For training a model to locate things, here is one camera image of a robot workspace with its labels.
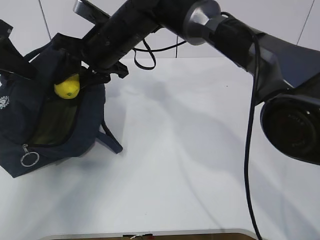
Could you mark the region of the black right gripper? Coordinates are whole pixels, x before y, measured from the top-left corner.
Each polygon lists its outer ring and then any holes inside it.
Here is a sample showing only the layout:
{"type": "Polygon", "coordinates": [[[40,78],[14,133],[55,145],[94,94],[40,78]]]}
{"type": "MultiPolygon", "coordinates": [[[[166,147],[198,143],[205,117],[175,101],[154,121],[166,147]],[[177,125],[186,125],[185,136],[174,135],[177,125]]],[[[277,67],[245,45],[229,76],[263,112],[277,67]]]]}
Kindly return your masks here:
{"type": "Polygon", "coordinates": [[[86,39],[57,34],[53,38],[53,49],[57,55],[53,71],[54,84],[60,84],[79,73],[82,90],[89,86],[109,83],[110,74],[117,74],[122,79],[129,74],[127,66],[118,60],[112,61],[110,66],[98,63],[98,55],[90,52],[86,39]]]}

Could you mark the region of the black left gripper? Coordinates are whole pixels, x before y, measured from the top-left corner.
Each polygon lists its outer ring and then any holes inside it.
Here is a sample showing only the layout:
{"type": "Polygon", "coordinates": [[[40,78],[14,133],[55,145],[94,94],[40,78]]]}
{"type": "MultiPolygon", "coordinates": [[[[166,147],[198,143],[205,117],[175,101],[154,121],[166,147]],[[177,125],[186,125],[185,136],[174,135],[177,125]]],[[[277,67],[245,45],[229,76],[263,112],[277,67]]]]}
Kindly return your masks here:
{"type": "Polygon", "coordinates": [[[25,79],[33,79],[37,69],[17,51],[10,40],[13,26],[0,20],[0,73],[15,74],[25,79]]]}

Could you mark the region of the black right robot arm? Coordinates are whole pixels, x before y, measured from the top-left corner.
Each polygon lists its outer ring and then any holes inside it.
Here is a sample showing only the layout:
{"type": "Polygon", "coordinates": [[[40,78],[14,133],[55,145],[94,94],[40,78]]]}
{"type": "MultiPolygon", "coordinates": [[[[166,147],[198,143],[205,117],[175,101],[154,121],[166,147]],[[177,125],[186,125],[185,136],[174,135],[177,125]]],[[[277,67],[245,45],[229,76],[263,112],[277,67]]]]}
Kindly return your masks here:
{"type": "Polygon", "coordinates": [[[166,28],[186,43],[211,45],[253,76],[254,105],[268,141],[284,155],[320,163],[320,53],[248,26],[214,0],[128,0],[108,15],[87,0],[74,12],[93,23],[83,37],[57,34],[55,46],[95,72],[124,77],[129,51],[166,28]]]}

